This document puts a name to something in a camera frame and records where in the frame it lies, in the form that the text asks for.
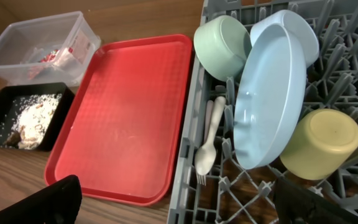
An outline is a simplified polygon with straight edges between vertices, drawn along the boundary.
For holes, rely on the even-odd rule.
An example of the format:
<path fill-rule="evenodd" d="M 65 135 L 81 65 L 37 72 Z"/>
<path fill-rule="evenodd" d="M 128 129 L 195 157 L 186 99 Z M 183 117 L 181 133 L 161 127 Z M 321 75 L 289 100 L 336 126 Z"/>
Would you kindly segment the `grey dishwasher rack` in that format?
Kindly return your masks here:
<path fill-rule="evenodd" d="M 358 1 L 205 1 L 201 22 L 229 15 L 247 29 L 282 9 L 298 13 L 319 39 L 320 55 L 308 69 L 301 114 L 331 108 L 358 124 Z M 245 170 L 232 147 L 234 80 L 213 79 L 199 61 L 193 64 L 178 163 L 167 221 L 169 223 L 277 223 L 272 202 L 275 179 L 296 177 L 279 161 Z M 226 99 L 215 146 L 216 162 L 206 185 L 196 181 L 193 156 L 204 143 L 206 104 Z M 336 203 L 358 196 L 358 149 L 332 176 L 315 183 L 303 180 L 310 191 Z"/>

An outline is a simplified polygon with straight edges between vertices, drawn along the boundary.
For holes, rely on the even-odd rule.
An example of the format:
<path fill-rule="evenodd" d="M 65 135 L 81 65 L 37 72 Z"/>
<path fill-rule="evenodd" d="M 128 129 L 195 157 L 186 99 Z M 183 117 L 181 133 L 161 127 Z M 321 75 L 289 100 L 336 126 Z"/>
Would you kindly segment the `red snack wrapper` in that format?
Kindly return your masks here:
<path fill-rule="evenodd" d="M 68 48 L 53 49 L 28 70 L 26 78 L 28 80 L 63 79 L 69 76 L 70 70 L 75 65 L 74 56 Z"/>

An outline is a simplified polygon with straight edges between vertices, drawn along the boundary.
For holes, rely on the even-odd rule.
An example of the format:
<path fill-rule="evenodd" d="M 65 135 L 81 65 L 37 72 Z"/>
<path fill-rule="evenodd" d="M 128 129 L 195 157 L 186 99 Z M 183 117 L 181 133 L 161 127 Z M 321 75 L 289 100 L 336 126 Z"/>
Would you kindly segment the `light blue plate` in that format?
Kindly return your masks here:
<path fill-rule="evenodd" d="M 268 26 L 244 67 L 234 112 L 234 152 L 245 170 L 273 162 L 300 117 L 306 64 L 298 38 L 284 26 Z"/>

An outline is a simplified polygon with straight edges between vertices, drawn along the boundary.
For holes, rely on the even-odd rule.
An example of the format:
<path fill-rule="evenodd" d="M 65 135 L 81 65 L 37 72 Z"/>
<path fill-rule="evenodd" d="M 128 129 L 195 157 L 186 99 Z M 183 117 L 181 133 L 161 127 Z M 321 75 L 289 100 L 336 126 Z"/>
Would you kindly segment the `white plastic fork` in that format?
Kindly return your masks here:
<path fill-rule="evenodd" d="M 214 101 L 209 100 L 206 104 L 205 120 L 204 120 L 204 138 L 203 142 L 205 143 L 208 138 L 209 124 L 211 121 L 211 113 L 213 109 Z M 206 177 L 197 175 L 197 182 L 201 185 L 206 185 Z"/>

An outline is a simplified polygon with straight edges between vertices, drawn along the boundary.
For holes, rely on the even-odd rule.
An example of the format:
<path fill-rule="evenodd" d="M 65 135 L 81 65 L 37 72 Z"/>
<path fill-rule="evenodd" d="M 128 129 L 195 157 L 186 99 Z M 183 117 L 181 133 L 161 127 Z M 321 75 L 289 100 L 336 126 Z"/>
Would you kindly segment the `yellow plastic cup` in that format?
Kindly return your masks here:
<path fill-rule="evenodd" d="M 321 180 L 337 170 L 358 148 L 358 124 L 332 109 L 308 113 L 296 126 L 280 155 L 292 174 Z"/>

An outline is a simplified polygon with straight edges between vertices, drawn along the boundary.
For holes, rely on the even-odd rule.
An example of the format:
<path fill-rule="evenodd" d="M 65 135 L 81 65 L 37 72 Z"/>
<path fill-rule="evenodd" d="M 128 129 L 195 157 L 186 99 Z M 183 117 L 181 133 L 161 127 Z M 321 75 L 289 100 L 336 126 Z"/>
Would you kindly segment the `clear plastic bin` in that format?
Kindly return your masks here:
<path fill-rule="evenodd" d="M 68 47 L 79 30 L 94 44 L 78 76 L 63 79 L 28 80 L 28 70 L 53 49 Z M 101 39 L 86 22 L 80 11 L 41 17 L 10 24 L 0 35 L 0 77 L 10 85 L 33 85 L 63 82 L 67 86 L 78 86 Z"/>

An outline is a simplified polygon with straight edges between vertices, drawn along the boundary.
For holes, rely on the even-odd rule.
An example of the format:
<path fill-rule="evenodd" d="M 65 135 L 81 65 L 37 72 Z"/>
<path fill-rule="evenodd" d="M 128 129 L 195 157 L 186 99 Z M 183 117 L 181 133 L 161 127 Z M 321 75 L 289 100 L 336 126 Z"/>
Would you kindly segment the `white plastic spoon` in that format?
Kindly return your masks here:
<path fill-rule="evenodd" d="M 196 174 L 199 177 L 206 176 L 214 164 L 216 158 L 214 139 L 223 115 L 225 104 L 226 99 L 223 96 L 217 97 L 214 101 L 206 142 L 200 149 L 198 149 L 195 156 L 195 169 Z"/>

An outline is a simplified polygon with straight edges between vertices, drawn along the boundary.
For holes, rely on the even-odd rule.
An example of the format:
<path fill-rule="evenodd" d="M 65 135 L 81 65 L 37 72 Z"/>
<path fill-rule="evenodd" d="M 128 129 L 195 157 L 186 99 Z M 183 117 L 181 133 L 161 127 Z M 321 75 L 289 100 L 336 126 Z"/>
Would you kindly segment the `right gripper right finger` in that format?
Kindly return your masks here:
<path fill-rule="evenodd" d="M 336 198 L 336 203 L 280 177 L 275 181 L 273 202 L 279 224 L 358 224 L 358 196 Z"/>

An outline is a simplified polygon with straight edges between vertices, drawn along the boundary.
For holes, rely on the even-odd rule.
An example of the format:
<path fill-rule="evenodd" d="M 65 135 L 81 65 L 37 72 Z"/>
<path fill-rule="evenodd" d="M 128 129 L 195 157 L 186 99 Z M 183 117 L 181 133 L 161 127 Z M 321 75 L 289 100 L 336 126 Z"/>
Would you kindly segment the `light blue small bowl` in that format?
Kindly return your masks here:
<path fill-rule="evenodd" d="M 275 12 L 254 24 L 250 31 L 251 45 L 254 45 L 262 31 L 272 24 L 281 24 L 298 38 L 303 47 L 307 68 L 317 60 L 319 42 L 314 30 L 299 14 L 287 9 Z"/>

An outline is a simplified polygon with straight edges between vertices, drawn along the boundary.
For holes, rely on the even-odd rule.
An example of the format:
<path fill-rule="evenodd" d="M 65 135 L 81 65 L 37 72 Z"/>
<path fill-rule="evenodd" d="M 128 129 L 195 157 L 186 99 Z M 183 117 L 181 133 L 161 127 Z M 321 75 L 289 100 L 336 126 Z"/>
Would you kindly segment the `food leftovers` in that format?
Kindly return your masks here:
<path fill-rule="evenodd" d="M 18 96 L 0 122 L 0 147 L 33 150 L 42 142 L 61 93 Z"/>

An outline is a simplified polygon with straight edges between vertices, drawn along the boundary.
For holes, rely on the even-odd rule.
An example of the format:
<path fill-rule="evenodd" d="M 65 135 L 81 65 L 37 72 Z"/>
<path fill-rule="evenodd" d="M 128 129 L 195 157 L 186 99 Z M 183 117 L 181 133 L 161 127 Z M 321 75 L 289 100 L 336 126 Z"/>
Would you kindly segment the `black waste tray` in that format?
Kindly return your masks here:
<path fill-rule="evenodd" d="M 75 97 L 62 82 L 7 86 L 0 90 L 0 147 L 4 147 L 4 141 L 11 134 L 14 122 L 24 110 L 24 105 L 42 95 L 52 95 L 58 99 L 58 104 L 45 136 L 35 150 L 52 150 Z"/>

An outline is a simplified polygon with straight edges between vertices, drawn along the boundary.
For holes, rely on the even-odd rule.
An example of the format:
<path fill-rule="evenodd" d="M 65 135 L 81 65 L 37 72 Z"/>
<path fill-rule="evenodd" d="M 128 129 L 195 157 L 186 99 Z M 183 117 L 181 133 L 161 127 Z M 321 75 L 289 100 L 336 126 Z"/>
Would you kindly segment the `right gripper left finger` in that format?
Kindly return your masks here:
<path fill-rule="evenodd" d="M 0 211 L 0 224 L 74 223 L 82 201 L 76 175 L 68 175 L 52 185 Z"/>

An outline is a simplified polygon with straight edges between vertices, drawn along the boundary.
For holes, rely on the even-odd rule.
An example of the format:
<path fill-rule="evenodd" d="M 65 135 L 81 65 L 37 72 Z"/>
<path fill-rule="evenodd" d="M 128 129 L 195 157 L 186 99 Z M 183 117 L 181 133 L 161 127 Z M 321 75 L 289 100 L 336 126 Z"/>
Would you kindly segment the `mint green bowl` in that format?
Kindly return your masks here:
<path fill-rule="evenodd" d="M 225 82 L 242 73 L 252 49 L 247 29 L 232 16 L 219 16 L 202 26 L 194 34 L 198 60 L 215 79 Z"/>

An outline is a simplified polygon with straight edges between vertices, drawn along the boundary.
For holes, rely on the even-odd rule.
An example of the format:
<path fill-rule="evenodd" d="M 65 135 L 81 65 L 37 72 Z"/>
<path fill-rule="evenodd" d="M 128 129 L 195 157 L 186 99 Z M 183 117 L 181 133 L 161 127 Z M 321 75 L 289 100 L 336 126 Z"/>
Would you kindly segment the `red serving tray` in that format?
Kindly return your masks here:
<path fill-rule="evenodd" d="M 45 182 L 75 175 L 89 197 L 158 202 L 172 180 L 192 46 L 173 34 L 100 47 L 50 153 Z"/>

